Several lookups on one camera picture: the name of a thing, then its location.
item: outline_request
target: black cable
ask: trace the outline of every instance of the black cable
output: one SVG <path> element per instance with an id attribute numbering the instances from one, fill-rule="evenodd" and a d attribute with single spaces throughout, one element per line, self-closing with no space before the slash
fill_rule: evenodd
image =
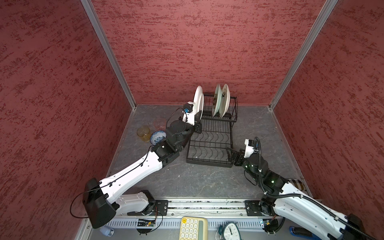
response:
<path id="1" fill-rule="evenodd" d="M 273 234 L 273 233 L 278 232 L 283 227 L 284 222 L 285 222 L 285 217 L 283 217 L 283 219 L 281 220 L 280 225 L 278 226 L 276 231 L 275 232 L 269 232 L 269 234 Z"/>
<path id="2" fill-rule="evenodd" d="M 260 143 L 260 139 L 258 137 L 255 137 L 254 138 L 254 141 L 257 141 L 257 150 L 258 150 L 258 153 L 259 153 L 259 165 L 258 165 L 258 168 L 261 166 L 261 143 Z M 283 195 L 278 195 L 278 196 L 275 196 L 275 195 L 271 195 L 268 193 L 267 190 L 265 190 L 264 188 L 264 185 L 263 185 L 263 176 L 262 176 L 262 173 L 260 172 L 259 170 L 259 186 L 260 188 L 262 189 L 263 193 L 267 196 L 267 197 L 270 197 L 270 198 L 273 198 L 273 199 L 281 199 L 281 198 L 286 198 L 286 197 L 300 197 L 300 198 L 304 198 L 305 200 L 308 200 L 310 201 L 311 203 L 315 204 L 316 206 L 318 206 L 319 208 L 321 208 L 323 211 L 325 211 L 326 213 L 328 213 L 331 217 L 334 218 L 335 221 L 339 221 L 341 222 L 342 224 L 346 225 L 347 227 L 355 230 L 356 232 L 358 232 L 359 234 L 361 234 L 362 236 L 365 236 L 367 237 L 368 239 L 372 239 L 372 240 L 376 240 L 374 237 L 371 237 L 370 235 L 360 231 L 359 229 L 357 229 L 356 227 L 352 226 L 351 224 L 347 223 L 346 221 L 344 221 L 343 219 L 339 218 L 336 214 L 334 214 L 333 212 L 331 212 L 328 208 L 324 207 L 321 203 L 317 202 L 316 200 L 314 200 L 313 198 L 310 198 L 310 197 L 307 197 L 307 196 L 304 196 L 304 195 L 301 195 L 301 194 L 296 194 L 296 193 L 291 193 L 291 194 L 283 194 Z"/>
<path id="3" fill-rule="evenodd" d="M 158 214 L 161 214 L 161 223 L 160 223 L 155 229 L 153 229 L 153 230 L 151 230 L 151 231 L 149 231 L 149 232 L 147 232 L 147 233 L 153 232 L 154 230 L 158 229 L 159 226 L 161 226 L 161 224 L 163 223 L 164 216 L 163 216 L 163 214 L 162 214 L 161 212 L 158 212 L 157 207 L 156 207 L 156 212 L 157 212 Z"/>
<path id="4" fill-rule="evenodd" d="M 245 177 L 245 179 L 246 180 L 248 180 L 248 182 L 250 182 L 253 186 L 257 186 L 257 181 L 255 180 L 255 182 L 256 182 L 256 184 L 254 184 L 253 182 L 251 182 L 251 180 L 249 180 L 247 177 L 246 177 L 246 175 L 245 175 L 245 170 L 244 170 L 244 177 Z"/>
<path id="5" fill-rule="evenodd" d="M 181 109 L 181 110 L 184 111 L 184 114 L 185 114 L 185 122 L 187 122 L 187 120 L 188 120 L 187 112 L 186 112 L 183 108 L 178 108 L 178 109 L 176 109 L 176 110 L 172 113 L 172 115 L 168 118 L 168 120 L 167 120 L 167 122 L 166 122 L 166 127 L 168 126 L 168 121 L 171 119 L 171 117 L 173 117 L 173 115 L 174 115 L 174 114 L 177 112 L 177 110 L 179 110 L 179 109 Z"/>
<path id="6" fill-rule="evenodd" d="M 148 157 L 148 154 L 149 154 L 149 149 L 152 147 L 153 145 L 150 145 L 149 148 L 148 148 L 148 151 L 147 151 L 147 155 L 145 156 L 144 160 L 139 164 L 137 165 L 136 167 L 134 167 L 133 169 L 129 170 L 128 172 L 124 173 L 123 175 L 121 175 L 120 177 L 116 178 L 115 180 L 113 180 L 112 182 L 108 183 L 107 185 L 104 185 L 102 187 L 99 187 L 99 188 L 96 188 L 96 189 L 92 189 L 92 190 L 89 190 L 89 191 L 85 191 L 85 192 L 82 192 L 80 193 L 79 195 L 77 195 L 73 200 L 72 200 L 72 203 L 71 203 L 71 206 L 70 206 L 70 214 L 72 215 L 72 217 L 74 218 L 88 218 L 88 217 L 78 217 L 78 216 L 75 216 L 73 215 L 72 213 L 72 205 L 74 203 L 74 201 L 76 200 L 76 198 L 78 198 L 81 194 L 84 194 L 84 193 L 87 193 L 87 192 L 93 192 L 93 191 L 96 191 L 96 190 L 99 190 L 103 187 L 106 187 L 106 186 L 112 186 L 112 183 L 116 182 L 117 180 L 119 180 L 120 178 L 124 177 L 125 175 L 127 175 L 128 173 L 132 172 L 133 170 L 135 170 L 136 168 L 138 168 L 139 166 L 143 166 L 143 163 L 145 162 L 145 160 L 147 160 L 147 157 Z"/>

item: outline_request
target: black wire dish rack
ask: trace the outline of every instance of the black wire dish rack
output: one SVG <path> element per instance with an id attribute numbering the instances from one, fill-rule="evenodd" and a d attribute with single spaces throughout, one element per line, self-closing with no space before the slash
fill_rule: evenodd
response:
<path id="1" fill-rule="evenodd" d="M 232 126 L 237 121 L 237 98 L 230 97 L 228 111 L 221 118 L 212 117 L 214 95 L 204 94 L 201 117 L 202 133 L 193 133 L 187 152 L 187 163 L 232 167 L 227 147 L 233 149 Z"/>

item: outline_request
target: metal frame edge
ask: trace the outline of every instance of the metal frame edge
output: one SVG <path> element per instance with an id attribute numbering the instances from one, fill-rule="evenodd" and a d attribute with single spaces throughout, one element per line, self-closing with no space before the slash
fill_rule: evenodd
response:
<path id="1" fill-rule="evenodd" d="M 113 50 L 109 44 L 107 36 L 105 35 L 103 27 L 101 26 L 101 23 L 99 21 L 99 18 L 97 17 L 96 11 L 93 7 L 91 0 L 81 0 L 81 3 L 85 9 L 85 12 L 88 15 L 89 20 L 91 21 L 93 29 L 95 30 L 96 35 L 98 36 L 101 42 L 101 45 L 105 51 L 105 54 L 107 55 L 109 62 L 111 63 L 111 66 L 116 74 L 116 77 L 118 78 L 120 85 L 129 101 L 129 104 L 131 105 L 131 108 L 135 109 L 137 106 L 135 99 L 133 98 L 132 92 L 129 89 L 127 81 L 125 80 L 124 74 L 121 71 L 119 63 L 116 59 L 115 54 L 113 53 Z"/>
<path id="2" fill-rule="evenodd" d="M 317 38 L 317 35 L 319 35 L 319 32 L 323 28 L 325 22 L 327 21 L 329 15 L 331 14 L 333 8 L 335 7 L 338 0 L 326 0 L 322 9 L 319 12 L 319 15 L 317 16 L 315 22 L 313 23 L 307 37 L 305 38 L 303 45 L 301 46 L 298 54 L 296 55 L 296 58 L 294 59 L 291 67 L 289 68 L 283 82 L 281 83 L 279 89 L 277 90 L 275 96 L 273 97 L 269 107 L 270 109 L 274 109 L 279 102 L 281 96 L 283 95 L 285 89 L 287 88 L 288 84 L 292 80 L 294 74 L 296 73 L 297 69 L 299 68 L 301 62 L 304 60 L 304 57 L 308 53 L 309 49 L 311 48 L 313 42 Z"/>
<path id="3" fill-rule="evenodd" d="M 109 169 L 108 169 L 106 177 L 109 177 L 111 175 L 112 168 L 115 165 L 116 159 L 117 159 L 117 157 L 118 157 L 118 155 L 120 153 L 120 149 L 121 149 L 123 140 L 127 136 L 128 127 L 129 127 L 129 125 L 131 124 L 131 122 L 133 120 L 133 116 L 135 115 L 135 112 L 136 112 L 136 108 L 132 109 L 131 113 L 129 114 L 129 118 L 128 118 L 127 124 L 125 125 L 124 131 L 123 131 L 123 133 L 121 135 L 121 138 L 120 138 L 120 141 L 119 141 L 119 144 L 118 144 L 118 147 L 116 148 L 116 151 L 115 151 L 115 154 L 114 154 L 114 156 L 112 158 L 111 164 L 109 165 Z M 74 240 L 87 240 L 89 238 L 91 230 L 92 230 L 92 227 L 91 227 L 91 222 L 89 221 L 89 219 L 88 218 L 87 219 L 83 219 L 81 224 L 80 224 L 80 227 L 78 229 L 78 232 L 77 232 Z"/>
<path id="4" fill-rule="evenodd" d="M 136 112 L 136 109 L 132 109 L 131 110 L 131 113 L 129 114 L 129 118 L 128 118 L 128 121 L 127 121 L 127 124 L 125 125 L 125 128 L 124 128 L 124 131 L 121 135 L 121 138 L 120 138 L 120 141 L 119 141 L 119 144 L 118 144 L 118 147 L 116 148 L 116 151 L 115 151 L 115 154 L 112 158 L 112 161 L 111 161 L 111 164 L 109 165 L 109 169 L 108 169 L 108 172 L 107 172 L 107 176 L 106 177 L 109 177 L 110 175 L 112 175 L 112 168 L 113 166 L 115 165 L 115 162 L 116 162 L 116 159 L 120 153 L 120 149 L 121 149 L 121 146 L 122 146 L 122 143 L 123 143 L 123 140 L 126 138 L 127 136 L 127 133 L 128 133 L 128 128 L 133 120 L 133 117 L 135 115 L 135 112 Z"/>
<path id="5" fill-rule="evenodd" d="M 312 193 L 311 193 L 311 191 L 310 191 L 310 189 L 309 189 L 309 187 L 307 185 L 307 182 L 304 179 L 303 173 L 301 172 L 300 167 L 297 164 L 296 158 L 293 155 L 291 147 L 289 146 L 289 143 L 288 143 L 288 141 L 287 141 L 287 139 L 286 139 L 286 137 L 284 135 L 283 129 L 281 128 L 280 123 L 277 120 L 276 115 L 273 112 L 273 110 L 270 109 L 270 112 L 271 112 L 271 115 L 272 115 L 272 119 L 273 119 L 273 121 L 274 121 L 274 123 L 276 125 L 276 131 L 277 131 L 277 133 L 279 134 L 279 136 L 281 138 L 281 141 L 283 143 L 283 147 L 284 147 L 285 151 L 288 153 L 288 157 L 291 160 L 293 168 L 297 171 L 298 175 L 300 176 L 301 181 L 303 182 L 303 184 L 304 184 L 304 186 L 305 186 L 305 188 L 306 188 L 306 190 L 308 192 L 308 195 L 313 198 Z"/>

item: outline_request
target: blue handle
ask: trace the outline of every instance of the blue handle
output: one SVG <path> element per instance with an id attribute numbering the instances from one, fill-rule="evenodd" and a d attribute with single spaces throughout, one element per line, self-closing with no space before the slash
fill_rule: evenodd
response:
<path id="1" fill-rule="evenodd" d="M 307 236 L 303 236 L 303 235 L 297 235 L 297 234 L 294 234 L 293 233 L 293 229 L 294 229 L 295 227 L 293 227 L 293 226 L 290 226 L 289 227 L 289 232 L 293 235 L 293 236 L 295 236 L 295 237 L 301 237 L 301 238 L 305 238 L 305 239 L 311 239 L 311 240 L 321 240 L 318 236 L 316 236 L 315 234 L 312 234 L 312 237 L 307 237 Z"/>

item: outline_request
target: clock face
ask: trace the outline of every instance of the clock face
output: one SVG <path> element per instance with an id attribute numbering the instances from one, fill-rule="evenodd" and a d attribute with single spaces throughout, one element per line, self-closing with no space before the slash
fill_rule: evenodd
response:
<path id="1" fill-rule="evenodd" d="M 224 236 L 225 240 L 241 240 L 240 233 L 234 223 L 229 223 L 225 227 L 222 236 Z"/>

